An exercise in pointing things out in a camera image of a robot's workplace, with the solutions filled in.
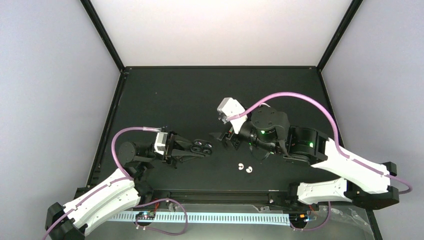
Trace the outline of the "black charging case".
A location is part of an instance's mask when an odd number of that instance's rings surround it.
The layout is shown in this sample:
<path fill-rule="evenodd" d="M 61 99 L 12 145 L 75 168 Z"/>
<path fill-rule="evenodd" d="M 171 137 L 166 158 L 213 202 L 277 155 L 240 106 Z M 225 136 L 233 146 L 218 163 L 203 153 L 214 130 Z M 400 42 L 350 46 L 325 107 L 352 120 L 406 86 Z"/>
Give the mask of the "black charging case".
<path fill-rule="evenodd" d="M 196 154 L 210 156 L 213 153 L 213 145 L 209 141 L 196 139 L 192 142 L 190 151 Z"/>

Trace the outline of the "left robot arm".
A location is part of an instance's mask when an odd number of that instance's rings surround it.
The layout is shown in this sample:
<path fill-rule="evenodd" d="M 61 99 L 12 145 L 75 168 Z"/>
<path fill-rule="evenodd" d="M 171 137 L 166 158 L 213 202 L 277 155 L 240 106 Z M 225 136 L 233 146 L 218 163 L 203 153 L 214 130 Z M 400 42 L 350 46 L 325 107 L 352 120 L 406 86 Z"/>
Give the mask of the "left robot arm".
<path fill-rule="evenodd" d="M 130 131 L 153 132 L 153 143 L 139 146 L 115 144 L 120 135 Z M 161 202 L 180 202 L 170 198 L 153 199 L 153 189 L 143 180 L 156 159 L 175 167 L 178 162 L 202 159 L 212 154 L 212 145 L 205 140 L 187 140 L 165 128 L 135 126 L 118 131 L 112 138 L 111 154 L 116 170 L 86 193 L 65 204 L 52 204 L 45 221 L 43 239 L 84 240 L 93 230 L 122 211 L 144 208 Z"/>

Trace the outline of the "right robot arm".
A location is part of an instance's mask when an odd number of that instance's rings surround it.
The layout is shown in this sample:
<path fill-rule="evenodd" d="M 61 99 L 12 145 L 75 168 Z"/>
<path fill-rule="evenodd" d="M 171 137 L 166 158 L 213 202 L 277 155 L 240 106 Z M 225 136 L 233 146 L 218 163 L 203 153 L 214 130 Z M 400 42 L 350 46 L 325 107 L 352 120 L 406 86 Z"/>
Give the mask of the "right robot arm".
<path fill-rule="evenodd" d="M 337 175 L 328 181 L 291 183 L 284 196 L 290 209 L 299 209 L 303 204 L 346 202 L 380 210 L 400 201 L 399 190 L 390 184 L 391 177 L 396 175 L 394 163 L 372 163 L 350 152 L 341 155 L 335 141 L 326 134 L 291 126 L 287 114 L 273 107 L 260 106 L 212 136 L 223 146 L 238 149 L 242 143 L 248 143 L 251 149 L 264 150 L 266 156 L 280 155 L 288 163 Z"/>

